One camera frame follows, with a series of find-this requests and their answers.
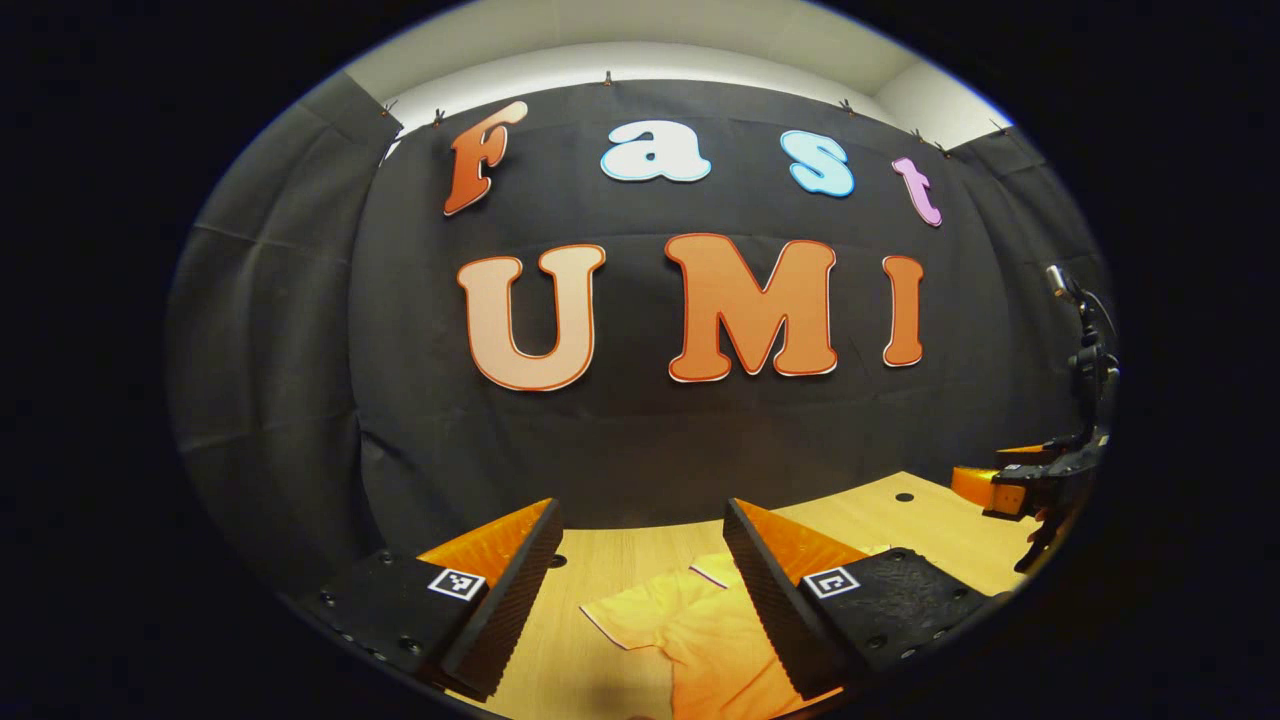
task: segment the orange towel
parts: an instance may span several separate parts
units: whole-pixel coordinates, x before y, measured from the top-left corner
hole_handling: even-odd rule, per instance
[[[767,720],[840,692],[800,698],[727,552],[586,603],[582,614],[623,650],[655,646],[671,659],[675,720]]]

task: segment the white ceiling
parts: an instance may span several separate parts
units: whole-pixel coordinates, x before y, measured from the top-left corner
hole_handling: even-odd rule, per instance
[[[847,17],[803,0],[477,0],[407,29],[347,73],[381,101],[512,55],[628,40],[753,55],[867,96],[920,60]]]

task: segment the black backdrop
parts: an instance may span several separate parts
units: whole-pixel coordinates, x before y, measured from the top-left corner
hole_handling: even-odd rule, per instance
[[[314,583],[320,559],[338,568],[378,533],[431,547],[548,496],[568,527],[707,520],[731,496],[778,506],[902,469],[945,483],[951,465],[1075,429],[1065,359],[1078,320],[1043,269],[1065,261],[1105,299],[1108,279],[1025,140],[995,132],[947,158],[838,106],[707,82],[520,100],[529,115],[486,170],[493,190],[452,218],[449,145],[511,100],[416,129],[378,167],[398,126],[338,76],[268,128],[197,220],[174,286],[170,406],[211,511],[275,582]],[[609,131],[639,119],[692,128],[710,174],[605,177]],[[788,129],[840,142],[852,195],[791,179],[778,143]],[[911,208],[890,165],[904,156],[929,178],[941,227]],[[753,377],[735,357],[723,380],[672,380],[684,296],[663,246],[687,232],[732,238],[762,284],[787,241],[831,245],[836,370]],[[515,333],[540,354],[556,325],[538,258],[582,242],[608,254],[589,372],[549,393],[485,379],[457,270],[520,258]],[[924,356],[908,368],[881,360],[887,255],[924,268]],[[260,542],[275,534],[288,541]]]

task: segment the wooden table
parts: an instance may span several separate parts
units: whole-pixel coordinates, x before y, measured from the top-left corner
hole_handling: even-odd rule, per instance
[[[854,547],[909,547],[986,594],[1023,579],[1014,562],[1037,527],[1029,518],[983,518],[948,488],[908,473],[772,510]],[[497,694],[472,705],[513,720],[669,720],[671,661],[655,647],[620,650],[579,606],[687,568],[699,555],[728,552],[722,529],[710,520],[564,530],[557,552],[568,564],[547,573]]]

